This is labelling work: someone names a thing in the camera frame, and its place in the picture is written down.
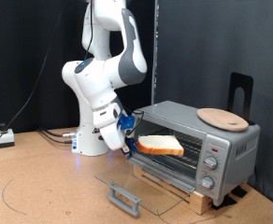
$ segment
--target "wooden cutting board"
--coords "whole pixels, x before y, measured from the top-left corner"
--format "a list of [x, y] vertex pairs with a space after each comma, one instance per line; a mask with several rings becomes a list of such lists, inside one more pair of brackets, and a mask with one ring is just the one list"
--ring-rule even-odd
[[242, 132], [249, 127], [245, 119], [221, 109], [202, 108], [198, 109], [197, 114], [204, 122], [231, 132]]

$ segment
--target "wooden table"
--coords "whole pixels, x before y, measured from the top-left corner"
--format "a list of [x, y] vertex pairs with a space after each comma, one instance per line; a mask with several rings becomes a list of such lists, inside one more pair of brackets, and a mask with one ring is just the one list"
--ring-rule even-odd
[[273, 223], [273, 202], [248, 185], [237, 204], [203, 216], [178, 204], [159, 217], [140, 207], [140, 217], [132, 217], [94, 177], [126, 160], [119, 150], [81, 156], [40, 133], [18, 133], [15, 141], [0, 149], [0, 223]]

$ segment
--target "wire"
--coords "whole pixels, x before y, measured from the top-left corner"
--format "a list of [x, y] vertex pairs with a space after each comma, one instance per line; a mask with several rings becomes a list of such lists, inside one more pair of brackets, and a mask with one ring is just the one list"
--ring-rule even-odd
[[60, 142], [60, 141], [57, 141], [51, 137], [49, 137], [48, 135], [46, 135], [43, 131], [40, 131], [41, 133], [43, 133], [45, 136], [47, 136], [51, 141], [53, 142], [56, 142], [56, 143], [62, 143], [62, 144], [72, 144], [72, 141], [64, 141], [64, 142]]
[[62, 134], [52, 133], [52, 132], [50, 132], [50, 131], [48, 131], [48, 130], [42, 128], [42, 127], [39, 127], [39, 128], [37, 129], [37, 131], [43, 131], [43, 132], [48, 133], [48, 134], [50, 134], [50, 135], [52, 135], [52, 136], [55, 136], [55, 137], [63, 137]]
[[126, 133], [126, 136], [128, 136], [128, 135], [130, 135], [132, 132], [134, 132], [135, 131], [135, 129], [137, 128], [137, 126], [138, 126], [138, 124], [143, 120], [143, 118], [144, 118], [144, 111], [142, 111], [141, 113], [138, 113], [138, 114], [141, 114], [142, 115], [142, 117], [140, 118], [140, 120], [138, 121], [138, 123], [136, 124], [136, 126], [135, 126], [135, 128], [133, 128], [133, 130], [132, 131], [127, 131], [127, 133]]
[[68, 1], [69, 1], [69, 0], [66, 0], [66, 1], [65, 1], [64, 5], [63, 5], [63, 8], [62, 8], [62, 10], [61, 10], [61, 12], [60, 12], [58, 22], [57, 22], [57, 24], [56, 24], [56, 26], [55, 26], [55, 29], [54, 29], [54, 32], [53, 32], [53, 37], [52, 37], [51, 42], [50, 42], [50, 47], [49, 47], [49, 49], [48, 49], [48, 51], [47, 51], [47, 53], [46, 53], [46, 56], [45, 56], [45, 58], [44, 58], [44, 62], [43, 62], [43, 64], [42, 64], [40, 73], [39, 73], [39, 75], [38, 75], [38, 77], [37, 77], [37, 79], [36, 79], [36, 84], [35, 84], [35, 86], [34, 86], [32, 92], [31, 92], [29, 98], [27, 99], [26, 103], [25, 103], [24, 106], [21, 108], [21, 110], [15, 115], [15, 117], [9, 122], [9, 124], [8, 124], [7, 127], [5, 128], [5, 131], [6, 131], [6, 130], [9, 128], [9, 126], [12, 124], [12, 122], [14, 121], [14, 119], [15, 119], [16, 117], [18, 117], [18, 116], [20, 115], [20, 113], [23, 111], [23, 109], [28, 105], [28, 103], [30, 102], [30, 100], [31, 100], [31, 98], [32, 98], [32, 96], [33, 96], [33, 94], [34, 94], [34, 92], [35, 92], [35, 90], [36, 90], [37, 83], [38, 83], [38, 81], [40, 80], [41, 74], [42, 74], [42, 72], [43, 72], [45, 63], [46, 63], [46, 61], [47, 61], [47, 58], [48, 58], [48, 56], [49, 56], [49, 53], [50, 53], [50, 50], [51, 50], [51, 47], [52, 47], [52, 43], [53, 43], [54, 37], [55, 37], [55, 35], [56, 35], [57, 28], [58, 28], [58, 26], [59, 26], [59, 24], [60, 24], [60, 20], [61, 20], [62, 14], [63, 14], [63, 12], [64, 12], [65, 6], [66, 6], [66, 4], [68, 3]]
[[90, 9], [91, 10], [91, 40], [90, 40], [90, 44], [89, 44], [89, 47], [86, 52], [86, 56], [84, 57], [84, 60], [86, 60], [88, 57], [89, 49], [90, 49], [90, 46], [93, 41], [93, 0], [91, 0], [91, 2], [90, 2], [90, 7], [91, 7], [91, 9]]
[[126, 106], [124, 107], [125, 110], [128, 110], [130, 113], [134, 113], [134, 114], [143, 114], [143, 111], [141, 112], [136, 112], [136, 111], [132, 111], [131, 109], [127, 108]]

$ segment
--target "black curtain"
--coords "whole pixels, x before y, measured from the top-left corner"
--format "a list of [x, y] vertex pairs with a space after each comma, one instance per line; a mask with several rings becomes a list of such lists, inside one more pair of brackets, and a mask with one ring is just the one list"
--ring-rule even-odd
[[159, 2], [156, 103], [226, 109], [231, 73], [253, 77], [261, 134], [250, 184], [273, 201], [273, 1]]
[[[64, 4], [36, 92], [11, 126], [15, 133], [33, 131], [38, 126], [56, 129], [79, 125], [78, 100], [64, 84], [61, 71], [66, 62], [83, 60], [85, 56], [81, 37], [87, 3], [79, 0], [0, 1], [0, 122], [9, 122], [28, 99]], [[135, 109], [151, 101], [154, 0], [133, 1], [129, 9], [136, 17], [149, 73], [142, 84], [117, 93], [124, 105]], [[121, 35], [112, 34], [112, 54], [121, 51]]]

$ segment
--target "toast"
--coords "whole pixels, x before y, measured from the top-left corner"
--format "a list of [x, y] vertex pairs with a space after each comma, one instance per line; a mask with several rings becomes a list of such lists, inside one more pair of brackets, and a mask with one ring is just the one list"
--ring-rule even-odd
[[155, 155], [183, 155], [184, 149], [174, 135], [139, 136], [139, 151]]

